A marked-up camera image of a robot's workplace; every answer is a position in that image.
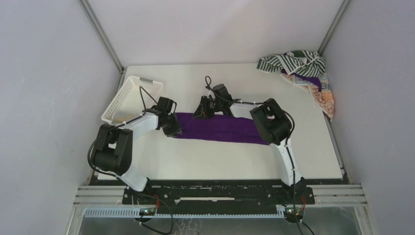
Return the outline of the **yellow grey patterned towel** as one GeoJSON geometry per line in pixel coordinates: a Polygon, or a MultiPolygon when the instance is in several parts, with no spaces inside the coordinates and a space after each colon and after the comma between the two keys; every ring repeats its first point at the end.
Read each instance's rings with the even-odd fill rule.
{"type": "Polygon", "coordinates": [[[130,114],[116,113],[113,115],[113,123],[124,123],[128,122],[133,118],[130,114]]]}

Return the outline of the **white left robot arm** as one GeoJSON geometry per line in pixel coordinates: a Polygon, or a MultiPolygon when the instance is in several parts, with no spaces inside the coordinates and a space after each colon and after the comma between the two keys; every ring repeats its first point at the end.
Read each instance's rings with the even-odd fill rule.
{"type": "Polygon", "coordinates": [[[154,130],[162,130],[167,137],[180,135],[182,130],[176,107],[175,101],[161,96],[154,106],[145,108],[129,121],[119,125],[101,125],[87,153],[90,167],[123,182],[135,191],[134,198],[141,204],[149,203],[153,191],[149,188],[149,178],[132,164],[133,141],[154,130]]]}

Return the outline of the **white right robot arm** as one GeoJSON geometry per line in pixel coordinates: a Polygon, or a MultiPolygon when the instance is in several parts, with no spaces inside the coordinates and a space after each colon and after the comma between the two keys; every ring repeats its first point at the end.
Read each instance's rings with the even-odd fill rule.
{"type": "Polygon", "coordinates": [[[192,114],[195,119],[209,119],[221,112],[232,118],[247,118],[254,125],[262,138],[275,153],[281,167],[282,182],[288,186],[283,190],[283,199],[290,204],[302,198],[301,189],[296,186],[302,175],[297,168],[292,154],[291,135],[295,128],[293,117],[277,104],[273,98],[262,102],[247,102],[233,99],[224,84],[206,89],[213,95],[202,96],[197,110],[192,114]]]}

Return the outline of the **purple towel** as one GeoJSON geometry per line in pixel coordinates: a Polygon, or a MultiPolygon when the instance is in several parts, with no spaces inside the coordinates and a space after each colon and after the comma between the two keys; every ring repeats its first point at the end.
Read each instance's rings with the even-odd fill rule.
{"type": "Polygon", "coordinates": [[[195,119],[191,113],[176,113],[182,133],[177,139],[252,143],[267,145],[254,124],[243,117],[214,115],[210,119],[195,119]]]}

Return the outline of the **white plastic basket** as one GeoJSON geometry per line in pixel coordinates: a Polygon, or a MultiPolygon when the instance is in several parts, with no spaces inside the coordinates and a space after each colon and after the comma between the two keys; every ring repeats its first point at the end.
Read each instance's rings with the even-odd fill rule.
{"type": "Polygon", "coordinates": [[[113,123],[114,114],[130,114],[135,118],[145,108],[155,105],[156,101],[163,94],[164,87],[162,82],[131,75],[118,90],[102,114],[101,119],[110,125],[118,125],[119,123],[113,123]]]}

